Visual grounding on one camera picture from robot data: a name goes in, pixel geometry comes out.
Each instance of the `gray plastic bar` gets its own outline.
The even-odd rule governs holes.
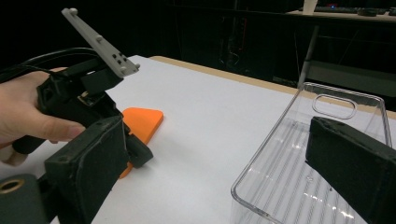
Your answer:
[[[78,11],[75,8],[65,8],[62,10],[62,14],[118,77],[126,77],[139,71],[138,63],[134,64],[129,61],[119,50],[96,33],[85,21],[78,17]]]

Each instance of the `black cable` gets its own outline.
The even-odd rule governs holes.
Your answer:
[[[93,49],[87,48],[71,48],[71,49],[60,49],[47,54],[43,54],[34,58],[31,58],[23,63],[15,64],[9,68],[5,68],[0,71],[0,83],[9,81],[13,78],[20,77],[26,74],[29,70],[36,71],[44,71],[50,73],[51,75],[55,75],[54,72],[40,68],[38,65],[42,63],[46,63],[49,61],[53,61],[55,59],[59,59],[66,56],[74,56],[74,55],[91,55],[94,57],[98,57],[97,53]]]

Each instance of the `oval cutout handle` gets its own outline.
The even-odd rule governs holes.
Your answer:
[[[312,104],[312,108],[319,114],[338,119],[352,118],[356,114],[357,107],[357,104],[352,100],[327,94],[319,94]]]

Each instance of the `dark background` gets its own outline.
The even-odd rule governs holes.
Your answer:
[[[221,10],[285,13],[291,0],[13,1],[0,3],[0,68],[57,49],[89,47],[63,17],[79,16],[125,55],[162,55],[295,87],[314,24]],[[396,7],[395,0],[323,0],[319,6]],[[191,8],[212,8],[205,10]],[[381,27],[322,24],[313,58],[396,74],[396,32]],[[67,59],[59,66],[74,64]]]

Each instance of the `white cup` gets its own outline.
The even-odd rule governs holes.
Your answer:
[[[304,0],[303,15],[313,15],[318,0]]]

